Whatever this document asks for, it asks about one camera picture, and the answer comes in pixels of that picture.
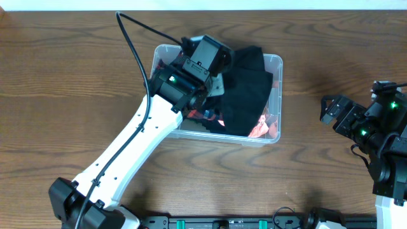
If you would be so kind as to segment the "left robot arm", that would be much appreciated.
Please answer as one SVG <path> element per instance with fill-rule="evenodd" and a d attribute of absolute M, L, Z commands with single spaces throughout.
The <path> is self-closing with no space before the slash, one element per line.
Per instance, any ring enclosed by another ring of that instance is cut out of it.
<path fill-rule="evenodd" d="M 120 204 L 136 172 L 155 148 L 197 109 L 221 78 L 226 64 L 186 58 L 160 64 L 146 81 L 136 114 L 94 163 L 72 181 L 50 186 L 54 215 L 63 228 L 139 228 L 140 219 Z"/>

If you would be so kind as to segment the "red navy plaid shirt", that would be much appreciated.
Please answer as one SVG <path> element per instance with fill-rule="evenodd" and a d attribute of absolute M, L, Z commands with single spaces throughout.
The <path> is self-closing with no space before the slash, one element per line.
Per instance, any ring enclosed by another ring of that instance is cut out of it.
<path fill-rule="evenodd" d="M 169 65 L 174 63 L 183 64 L 185 62 L 185 58 L 183 57 L 183 52 L 180 51 L 174 60 L 169 61 L 168 63 L 164 62 L 162 58 L 159 59 L 155 70 L 163 69 L 165 65 Z M 223 115 L 211 109 L 192 109 L 186 115 L 188 119 L 194 120 L 208 120 L 208 121 L 219 121 L 221 125 L 224 125 Z"/>

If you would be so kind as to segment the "pink salmon printed shirt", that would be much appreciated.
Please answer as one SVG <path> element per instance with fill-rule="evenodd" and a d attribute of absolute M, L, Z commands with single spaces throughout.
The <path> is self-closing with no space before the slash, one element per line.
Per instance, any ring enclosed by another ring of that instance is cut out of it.
<path fill-rule="evenodd" d="M 278 95 L 279 81 L 274 81 L 272 84 L 272 91 L 270 92 L 269 99 L 266 106 L 259 117 L 257 125 L 251 130 L 248 137 L 251 138 L 270 138 L 274 139 L 278 136 L 278 114 L 274 114 L 277 106 L 274 104 L 274 97 Z"/>

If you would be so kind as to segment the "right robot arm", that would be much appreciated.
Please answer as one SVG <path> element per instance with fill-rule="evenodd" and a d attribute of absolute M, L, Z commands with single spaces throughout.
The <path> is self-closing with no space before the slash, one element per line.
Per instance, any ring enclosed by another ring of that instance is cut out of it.
<path fill-rule="evenodd" d="M 406 228 L 406 95 L 382 92 L 369 107 L 343 95 L 321 100 L 321 122 L 353 140 L 373 180 L 378 228 Z"/>

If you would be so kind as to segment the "large black garment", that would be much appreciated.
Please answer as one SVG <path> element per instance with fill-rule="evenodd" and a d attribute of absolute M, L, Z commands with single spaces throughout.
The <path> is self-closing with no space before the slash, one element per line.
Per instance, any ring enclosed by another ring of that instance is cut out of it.
<path fill-rule="evenodd" d="M 247 137 L 258 124 L 272 89 L 273 74 L 265 70 L 262 49 L 249 46 L 236 51 L 223 80 L 221 113 L 226 133 Z"/>

